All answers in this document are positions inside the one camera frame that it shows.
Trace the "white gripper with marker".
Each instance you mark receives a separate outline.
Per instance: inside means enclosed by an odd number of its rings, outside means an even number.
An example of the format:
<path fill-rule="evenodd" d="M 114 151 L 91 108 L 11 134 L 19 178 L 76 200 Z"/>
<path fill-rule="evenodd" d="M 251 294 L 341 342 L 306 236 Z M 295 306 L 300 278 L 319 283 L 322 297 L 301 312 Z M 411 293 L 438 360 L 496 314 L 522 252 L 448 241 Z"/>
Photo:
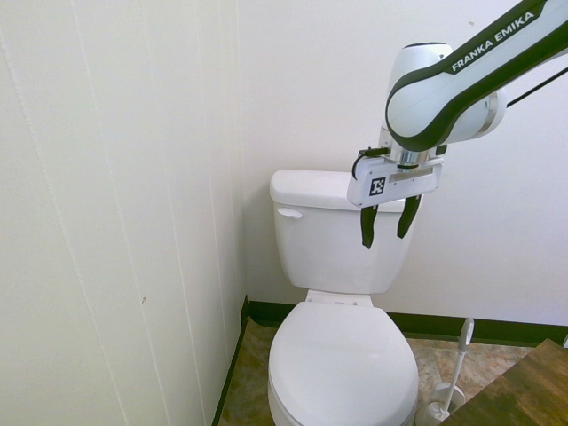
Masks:
<path fill-rule="evenodd" d="M 382 157 L 360 160 L 351 173 L 347 199 L 361 208 L 362 245 L 371 249 L 375 238 L 378 205 L 405 199 L 398 221 L 397 236 L 404 239 L 421 205 L 421 194 L 433 192 L 439 184 L 443 159 L 434 157 L 414 169 L 401 169 Z"/>

